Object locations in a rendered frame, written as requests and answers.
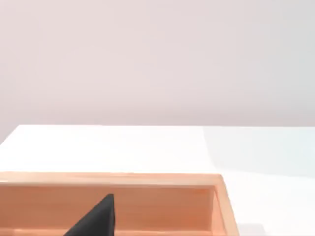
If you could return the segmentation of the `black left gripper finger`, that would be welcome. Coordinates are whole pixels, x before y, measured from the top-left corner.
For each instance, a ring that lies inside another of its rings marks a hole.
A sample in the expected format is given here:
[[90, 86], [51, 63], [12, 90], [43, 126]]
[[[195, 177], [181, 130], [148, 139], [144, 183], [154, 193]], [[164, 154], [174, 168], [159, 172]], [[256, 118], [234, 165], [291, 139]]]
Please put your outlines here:
[[114, 236], [114, 195], [107, 194], [84, 215], [64, 236]]

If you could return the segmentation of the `shallow salmon-coloured box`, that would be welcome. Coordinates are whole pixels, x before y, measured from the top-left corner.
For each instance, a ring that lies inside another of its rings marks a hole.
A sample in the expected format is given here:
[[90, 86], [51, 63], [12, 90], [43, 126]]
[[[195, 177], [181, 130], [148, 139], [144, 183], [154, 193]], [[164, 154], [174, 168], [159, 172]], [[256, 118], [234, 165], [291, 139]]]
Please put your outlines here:
[[0, 236], [63, 236], [106, 195], [115, 236], [240, 236], [220, 174], [0, 172]]

